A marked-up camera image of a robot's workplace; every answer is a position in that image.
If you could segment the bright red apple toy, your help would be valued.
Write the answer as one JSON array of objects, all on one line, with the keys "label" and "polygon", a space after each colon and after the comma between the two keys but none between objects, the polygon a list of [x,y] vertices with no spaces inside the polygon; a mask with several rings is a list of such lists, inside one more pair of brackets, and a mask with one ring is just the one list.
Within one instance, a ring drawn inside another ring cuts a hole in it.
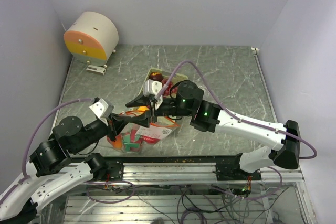
[{"label": "bright red apple toy", "polygon": [[139,140],[141,140],[142,142],[146,142],[148,144],[151,144],[151,145],[154,145],[154,144],[156,144],[160,141],[160,139],[158,139],[158,138],[152,138],[152,137],[144,136],[144,135],[141,135],[139,137]]}]

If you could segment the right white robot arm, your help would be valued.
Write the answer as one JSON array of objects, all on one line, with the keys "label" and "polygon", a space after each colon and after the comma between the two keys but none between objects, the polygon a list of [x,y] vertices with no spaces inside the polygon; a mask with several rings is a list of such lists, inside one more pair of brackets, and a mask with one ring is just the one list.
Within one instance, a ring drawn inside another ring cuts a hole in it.
[{"label": "right white robot arm", "polygon": [[185,80],[177,85],[175,96],[168,98],[160,93],[162,84],[148,80],[142,94],[128,102],[127,108],[146,106],[149,117],[188,116],[190,125],[201,132],[223,130],[248,138],[263,145],[255,151],[237,155],[237,162],[231,167],[236,179],[244,179],[267,166],[295,170],[299,167],[300,142],[298,123],[287,121],[286,124],[270,123],[237,114],[221,108],[218,103],[203,99],[204,90],[195,83]]}]

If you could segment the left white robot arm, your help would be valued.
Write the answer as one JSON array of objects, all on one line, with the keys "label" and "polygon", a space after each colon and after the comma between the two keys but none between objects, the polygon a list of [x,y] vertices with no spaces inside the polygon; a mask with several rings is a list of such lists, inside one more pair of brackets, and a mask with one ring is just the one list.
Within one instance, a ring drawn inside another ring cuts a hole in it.
[{"label": "left white robot arm", "polygon": [[135,117],[111,114],[83,125],[76,116],[68,116],[53,128],[47,141],[40,143],[24,164],[25,170],[1,195],[1,223],[29,223],[47,204],[74,187],[102,180],[112,168],[99,153],[91,153],[70,171],[59,174],[77,154],[103,137],[115,140],[129,123],[149,127],[145,114]]}]

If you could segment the red yellow mango toy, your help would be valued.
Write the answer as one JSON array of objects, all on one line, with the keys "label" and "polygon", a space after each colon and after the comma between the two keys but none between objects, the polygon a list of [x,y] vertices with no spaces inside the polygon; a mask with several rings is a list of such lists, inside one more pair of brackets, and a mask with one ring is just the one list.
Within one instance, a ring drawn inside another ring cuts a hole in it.
[{"label": "red yellow mango toy", "polygon": [[107,141],[114,149],[121,150],[123,148],[121,134],[117,135],[114,140],[107,136]]}]

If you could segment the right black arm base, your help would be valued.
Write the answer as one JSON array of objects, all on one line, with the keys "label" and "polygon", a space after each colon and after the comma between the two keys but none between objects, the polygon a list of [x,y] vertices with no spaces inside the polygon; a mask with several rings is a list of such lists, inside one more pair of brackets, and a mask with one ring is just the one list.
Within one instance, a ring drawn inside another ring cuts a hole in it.
[{"label": "right black arm base", "polygon": [[245,172],[240,169],[240,159],[242,153],[236,155],[217,155],[213,157],[216,163],[215,171],[213,172],[218,181],[234,181],[234,180],[261,180],[259,170],[254,172]]}]

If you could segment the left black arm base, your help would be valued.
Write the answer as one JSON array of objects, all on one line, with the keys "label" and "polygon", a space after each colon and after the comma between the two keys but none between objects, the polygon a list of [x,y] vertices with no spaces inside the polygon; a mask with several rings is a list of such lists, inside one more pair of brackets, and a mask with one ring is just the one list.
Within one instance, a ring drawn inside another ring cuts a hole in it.
[{"label": "left black arm base", "polygon": [[85,163],[90,167],[93,181],[122,180],[123,165],[110,158],[104,158],[100,153],[90,154],[85,158]]}]

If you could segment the clear orange zip bag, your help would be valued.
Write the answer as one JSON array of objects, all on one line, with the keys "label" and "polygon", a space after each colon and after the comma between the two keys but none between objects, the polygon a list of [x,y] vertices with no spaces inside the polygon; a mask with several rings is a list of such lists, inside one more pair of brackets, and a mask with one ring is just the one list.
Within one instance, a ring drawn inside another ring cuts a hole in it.
[{"label": "clear orange zip bag", "polygon": [[[169,135],[171,135],[171,133],[178,129],[180,127],[179,124],[177,124],[176,122],[176,117],[163,117],[163,118],[158,118],[158,121],[156,123],[152,123],[150,124],[149,127],[143,127],[143,126],[139,126],[137,124],[133,124],[130,123],[128,124],[120,133],[122,135],[122,133],[126,133],[126,132],[130,132],[131,130],[137,130],[136,135],[144,135],[144,136],[149,136],[152,138],[158,138],[161,140],[167,138]],[[151,145],[148,144],[146,142],[142,142],[142,147],[144,145]],[[106,147],[112,148],[114,149],[107,141],[106,143]]]}]

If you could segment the pink dragon fruit toy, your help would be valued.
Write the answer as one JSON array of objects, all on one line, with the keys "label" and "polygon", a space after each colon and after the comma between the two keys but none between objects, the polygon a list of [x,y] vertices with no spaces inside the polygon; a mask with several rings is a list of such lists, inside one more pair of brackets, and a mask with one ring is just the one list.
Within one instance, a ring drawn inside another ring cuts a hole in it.
[{"label": "pink dragon fruit toy", "polygon": [[122,133],[122,146],[125,152],[139,152],[142,147],[142,140],[136,135],[137,130]]}]

